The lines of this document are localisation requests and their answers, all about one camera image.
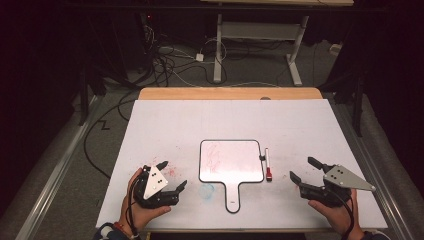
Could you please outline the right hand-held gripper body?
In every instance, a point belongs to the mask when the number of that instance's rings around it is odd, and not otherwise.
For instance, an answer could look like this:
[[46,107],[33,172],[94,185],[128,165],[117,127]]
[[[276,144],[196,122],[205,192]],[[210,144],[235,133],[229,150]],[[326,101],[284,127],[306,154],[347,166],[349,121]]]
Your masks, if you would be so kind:
[[314,164],[314,167],[324,172],[323,186],[313,186],[303,183],[298,178],[300,197],[316,200],[327,207],[341,207],[351,197],[352,189],[365,191],[376,190],[376,187],[365,181],[342,165]]

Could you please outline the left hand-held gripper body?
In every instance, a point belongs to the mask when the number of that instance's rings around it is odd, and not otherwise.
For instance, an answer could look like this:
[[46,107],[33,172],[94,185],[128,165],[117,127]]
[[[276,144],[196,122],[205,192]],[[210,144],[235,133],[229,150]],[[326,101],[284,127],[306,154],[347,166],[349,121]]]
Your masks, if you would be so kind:
[[168,181],[161,173],[162,165],[144,166],[133,185],[135,202],[145,209],[156,209],[162,206],[173,206],[179,202],[180,188],[164,191]]

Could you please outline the white marker with red cap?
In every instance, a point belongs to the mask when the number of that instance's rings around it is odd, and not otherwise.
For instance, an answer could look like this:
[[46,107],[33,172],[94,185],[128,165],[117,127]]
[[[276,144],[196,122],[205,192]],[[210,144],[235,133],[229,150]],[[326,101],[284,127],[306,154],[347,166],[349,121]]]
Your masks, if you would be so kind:
[[272,182],[273,175],[271,171],[271,165],[270,165],[270,156],[269,156],[269,149],[265,148],[265,161],[266,161],[266,181]]

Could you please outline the small handled whiteboard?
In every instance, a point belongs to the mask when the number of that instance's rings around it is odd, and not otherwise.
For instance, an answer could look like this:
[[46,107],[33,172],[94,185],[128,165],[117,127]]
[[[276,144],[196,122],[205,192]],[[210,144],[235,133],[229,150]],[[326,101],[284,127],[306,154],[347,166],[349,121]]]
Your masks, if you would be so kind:
[[203,140],[200,144],[199,180],[221,183],[229,213],[240,210],[239,187],[264,180],[260,145],[256,140]]

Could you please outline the person's right hand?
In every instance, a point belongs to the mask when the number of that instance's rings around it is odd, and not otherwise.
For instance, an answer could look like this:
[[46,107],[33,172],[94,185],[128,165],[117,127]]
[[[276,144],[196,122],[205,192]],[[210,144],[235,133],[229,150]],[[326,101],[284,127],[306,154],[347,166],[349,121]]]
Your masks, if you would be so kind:
[[334,231],[341,236],[344,236],[350,230],[347,240],[361,240],[365,236],[359,225],[359,208],[355,189],[351,191],[351,199],[347,202],[353,217],[350,217],[349,211],[345,207],[329,208],[316,200],[309,200],[308,205],[322,214]]

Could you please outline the person's left hand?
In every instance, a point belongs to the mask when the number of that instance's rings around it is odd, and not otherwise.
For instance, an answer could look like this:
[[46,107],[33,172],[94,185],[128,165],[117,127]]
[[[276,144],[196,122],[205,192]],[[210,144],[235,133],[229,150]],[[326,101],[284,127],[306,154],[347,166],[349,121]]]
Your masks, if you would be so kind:
[[133,233],[134,235],[141,232],[154,218],[171,211],[170,206],[162,206],[156,209],[145,209],[134,202],[132,185],[141,172],[142,169],[139,168],[129,180],[127,194],[123,199],[121,215],[118,220],[118,223],[122,224],[129,233]]

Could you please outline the wooden table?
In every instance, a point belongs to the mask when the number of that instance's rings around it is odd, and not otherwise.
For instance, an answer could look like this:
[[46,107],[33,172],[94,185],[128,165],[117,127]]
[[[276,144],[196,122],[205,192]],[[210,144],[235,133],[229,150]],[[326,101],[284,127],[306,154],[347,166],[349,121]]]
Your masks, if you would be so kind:
[[316,88],[309,87],[168,87],[145,88],[139,100],[299,100],[322,99]]

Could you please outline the white table cover sheet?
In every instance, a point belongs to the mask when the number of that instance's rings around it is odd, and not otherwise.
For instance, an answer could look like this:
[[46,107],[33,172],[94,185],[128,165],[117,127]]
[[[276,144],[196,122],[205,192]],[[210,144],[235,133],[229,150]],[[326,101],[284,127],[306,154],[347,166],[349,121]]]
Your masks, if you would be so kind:
[[[240,210],[229,213],[220,183],[199,180],[203,140],[256,140],[269,149],[272,182],[243,183]],[[101,207],[99,224],[118,219],[127,182],[144,165],[168,161],[175,188],[187,180],[179,203],[152,221],[162,231],[320,231],[327,220],[300,197],[289,172],[322,185],[307,159],[361,172],[330,104],[324,100],[138,100]]]

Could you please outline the aluminium floor rail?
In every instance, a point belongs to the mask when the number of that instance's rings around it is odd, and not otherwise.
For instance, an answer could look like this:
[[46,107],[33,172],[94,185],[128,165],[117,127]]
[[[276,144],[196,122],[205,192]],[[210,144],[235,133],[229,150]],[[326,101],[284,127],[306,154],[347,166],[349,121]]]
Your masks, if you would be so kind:
[[353,127],[352,105],[333,100],[330,105],[365,178],[377,187],[374,197],[388,224],[385,233],[393,240],[417,240],[420,228],[414,210],[420,209],[421,196],[369,101],[365,99],[362,105],[360,134]]
[[83,123],[80,123],[82,111],[74,112],[31,170],[17,195],[17,208],[26,214],[26,218],[15,240],[34,239],[102,100],[98,96],[89,98],[89,113]]

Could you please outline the white metal desk frame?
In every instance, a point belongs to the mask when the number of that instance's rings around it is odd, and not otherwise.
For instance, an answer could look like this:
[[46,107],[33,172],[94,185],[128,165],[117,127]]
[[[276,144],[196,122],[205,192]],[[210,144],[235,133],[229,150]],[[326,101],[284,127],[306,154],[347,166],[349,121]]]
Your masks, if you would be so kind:
[[[229,7],[237,5],[238,7],[247,7],[248,5],[258,5],[259,7],[351,7],[353,0],[201,0],[202,2],[212,3],[215,7]],[[285,56],[291,79],[295,86],[302,86],[297,66],[296,57],[307,28],[309,14],[302,14],[298,23],[264,23],[257,17],[251,20],[231,20],[223,19],[223,14],[217,14],[216,36],[213,40],[216,42],[214,57],[213,82],[222,83],[224,76],[223,60],[227,53],[224,39],[241,40],[277,40],[293,41],[293,50]]]

